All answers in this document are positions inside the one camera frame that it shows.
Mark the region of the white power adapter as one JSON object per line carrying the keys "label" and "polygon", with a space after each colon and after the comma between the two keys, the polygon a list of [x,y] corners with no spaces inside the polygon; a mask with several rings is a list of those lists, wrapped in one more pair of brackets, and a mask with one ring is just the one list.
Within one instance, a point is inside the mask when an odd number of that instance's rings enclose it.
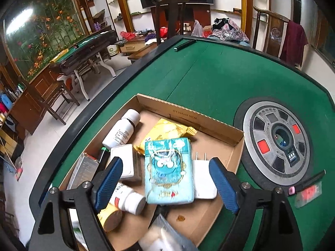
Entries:
{"label": "white power adapter", "polygon": [[198,200],[213,200],[217,196],[217,189],[209,172],[209,161],[198,159],[198,153],[192,161],[192,175],[194,181],[194,197]]}

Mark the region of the small white box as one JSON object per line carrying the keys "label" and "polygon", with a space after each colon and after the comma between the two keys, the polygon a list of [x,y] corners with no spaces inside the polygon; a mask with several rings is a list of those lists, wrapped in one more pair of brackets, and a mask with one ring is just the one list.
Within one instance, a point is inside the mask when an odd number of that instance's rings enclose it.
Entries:
{"label": "small white box", "polygon": [[111,149],[110,160],[119,157],[123,162],[121,181],[140,182],[142,180],[140,155],[133,145],[126,144]]}

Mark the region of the dark wooden chair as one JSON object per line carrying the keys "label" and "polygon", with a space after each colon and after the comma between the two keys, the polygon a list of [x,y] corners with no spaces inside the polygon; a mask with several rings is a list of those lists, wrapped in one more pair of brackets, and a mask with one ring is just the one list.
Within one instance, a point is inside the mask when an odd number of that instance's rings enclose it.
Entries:
{"label": "dark wooden chair", "polygon": [[162,36],[160,33],[160,13],[163,7],[168,7],[168,34],[167,39],[174,37],[175,35],[184,34],[184,11],[186,3],[189,0],[152,0],[153,4],[156,6],[155,12],[155,31],[156,31],[156,41],[157,45],[160,45]]}

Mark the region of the maroon cloth on chair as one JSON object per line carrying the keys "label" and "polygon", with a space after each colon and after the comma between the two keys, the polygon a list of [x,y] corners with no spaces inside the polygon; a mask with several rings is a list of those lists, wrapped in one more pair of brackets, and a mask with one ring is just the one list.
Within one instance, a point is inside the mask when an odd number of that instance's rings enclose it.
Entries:
{"label": "maroon cloth on chair", "polygon": [[293,21],[289,21],[286,29],[280,59],[291,66],[301,66],[304,47],[308,44],[304,28]]}

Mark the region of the white standing air conditioner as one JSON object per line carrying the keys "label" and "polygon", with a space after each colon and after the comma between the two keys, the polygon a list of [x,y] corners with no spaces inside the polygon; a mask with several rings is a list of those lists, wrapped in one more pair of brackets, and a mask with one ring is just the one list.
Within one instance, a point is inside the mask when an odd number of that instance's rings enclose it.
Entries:
{"label": "white standing air conditioner", "polygon": [[291,19],[300,13],[300,25],[304,28],[308,41],[315,36],[317,26],[317,4],[314,0],[291,0]]}

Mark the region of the round grey table control panel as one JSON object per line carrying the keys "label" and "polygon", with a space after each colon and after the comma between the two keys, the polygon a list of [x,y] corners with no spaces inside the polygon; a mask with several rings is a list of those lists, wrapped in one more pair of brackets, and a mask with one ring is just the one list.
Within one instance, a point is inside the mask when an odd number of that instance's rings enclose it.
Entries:
{"label": "round grey table control panel", "polygon": [[237,108],[233,125],[244,133],[242,164],[260,188],[287,192],[311,176],[312,139],[290,106],[270,97],[249,98]]}

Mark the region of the green mahjong table background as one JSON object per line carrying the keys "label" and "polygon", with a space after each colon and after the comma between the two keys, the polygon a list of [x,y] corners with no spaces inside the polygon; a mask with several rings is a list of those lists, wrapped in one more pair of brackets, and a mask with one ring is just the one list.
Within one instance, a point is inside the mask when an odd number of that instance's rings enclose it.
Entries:
{"label": "green mahjong table background", "polygon": [[53,70],[68,76],[74,75],[79,81],[79,86],[86,100],[90,100],[85,87],[82,75],[93,69],[99,73],[99,67],[107,69],[112,77],[116,77],[115,70],[105,63],[110,58],[108,47],[117,42],[116,31],[110,26],[84,37],[68,49],[64,49],[55,56],[49,64]]}

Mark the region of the light blue tissue pack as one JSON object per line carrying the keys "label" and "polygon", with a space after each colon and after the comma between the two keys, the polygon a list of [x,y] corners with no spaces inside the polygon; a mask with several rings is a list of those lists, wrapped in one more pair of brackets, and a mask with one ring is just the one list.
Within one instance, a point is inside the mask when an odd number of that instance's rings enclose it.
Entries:
{"label": "light blue tissue pack", "polygon": [[191,144],[188,138],[146,142],[144,170],[148,204],[185,205],[194,201]]}

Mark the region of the black marker pink cap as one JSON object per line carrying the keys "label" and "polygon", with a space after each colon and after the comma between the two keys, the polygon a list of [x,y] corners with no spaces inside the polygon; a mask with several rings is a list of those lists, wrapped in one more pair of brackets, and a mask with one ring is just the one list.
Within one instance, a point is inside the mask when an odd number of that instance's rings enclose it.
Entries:
{"label": "black marker pink cap", "polygon": [[310,186],[313,186],[314,184],[316,184],[317,182],[319,182],[324,176],[326,175],[326,170],[323,169],[321,172],[313,175],[312,177],[296,184],[296,185],[292,185],[289,187],[288,189],[288,195],[289,196],[293,196],[298,192],[303,191],[306,188],[309,188]]}

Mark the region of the yellow snack packet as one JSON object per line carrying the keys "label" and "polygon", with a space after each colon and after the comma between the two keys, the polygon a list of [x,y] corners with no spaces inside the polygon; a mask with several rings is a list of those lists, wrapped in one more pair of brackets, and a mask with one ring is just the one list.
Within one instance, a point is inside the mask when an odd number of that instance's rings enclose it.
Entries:
{"label": "yellow snack packet", "polygon": [[192,137],[198,131],[196,128],[191,126],[185,126],[172,121],[161,118],[154,126],[150,129],[144,139],[138,144],[134,145],[135,150],[144,155],[145,143],[149,141],[161,141],[165,139]]}

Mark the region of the large white pill bottle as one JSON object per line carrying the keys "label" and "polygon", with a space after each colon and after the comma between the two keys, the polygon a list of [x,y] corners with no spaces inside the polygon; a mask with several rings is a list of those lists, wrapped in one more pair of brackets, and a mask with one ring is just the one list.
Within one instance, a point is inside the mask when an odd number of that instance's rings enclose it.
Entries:
{"label": "large white pill bottle", "polygon": [[127,110],[106,135],[102,141],[102,145],[108,149],[125,145],[132,136],[139,121],[140,114],[136,110]]}

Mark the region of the wooden chair with cloth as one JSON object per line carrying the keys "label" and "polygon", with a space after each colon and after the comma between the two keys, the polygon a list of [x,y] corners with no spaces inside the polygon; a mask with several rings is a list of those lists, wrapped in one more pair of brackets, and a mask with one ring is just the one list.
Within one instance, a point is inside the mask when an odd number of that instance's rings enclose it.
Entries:
{"label": "wooden chair with cloth", "polygon": [[287,17],[270,10],[260,9],[256,6],[253,6],[253,9],[257,12],[257,17],[252,48],[256,49],[261,15],[265,14],[267,15],[267,30],[265,33],[263,52],[274,57],[279,57],[281,43],[285,38],[283,35],[284,27],[290,20]]}

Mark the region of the black marker yellow cap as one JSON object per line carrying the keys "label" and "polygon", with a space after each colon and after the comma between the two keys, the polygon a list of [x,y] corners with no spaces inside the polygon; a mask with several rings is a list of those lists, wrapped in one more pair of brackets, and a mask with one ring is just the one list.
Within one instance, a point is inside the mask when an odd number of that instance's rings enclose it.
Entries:
{"label": "black marker yellow cap", "polygon": [[110,150],[106,147],[102,147],[98,156],[99,165],[97,167],[97,172],[100,172],[105,169],[109,158],[110,158]]}

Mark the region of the small white bottle pink label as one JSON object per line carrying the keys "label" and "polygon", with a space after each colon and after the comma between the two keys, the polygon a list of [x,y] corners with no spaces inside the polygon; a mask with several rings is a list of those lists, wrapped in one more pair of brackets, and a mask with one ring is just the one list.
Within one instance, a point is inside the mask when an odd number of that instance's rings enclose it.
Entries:
{"label": "small white bottle pink label", "polygon": [[133,188],[118,182],[109,201],[110,204],[133,215],[140,215],[145,204],[145,196],[135,192]]}

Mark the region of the white bottle green label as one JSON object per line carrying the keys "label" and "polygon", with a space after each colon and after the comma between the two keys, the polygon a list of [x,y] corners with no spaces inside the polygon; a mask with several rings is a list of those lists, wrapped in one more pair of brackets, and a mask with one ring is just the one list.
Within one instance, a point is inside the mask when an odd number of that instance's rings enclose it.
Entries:
{"label": "white bottle green label", "polygon": [[88,250],[83,233],[81,231],[77,211],[75,209],[69,209],[69,213],[70,213],[70,220],[72,222],[73,232],[74,232],[74,236],[76,240],[80,243],[80,245],[82,246],[82,248],[84,248],[84,250]]}

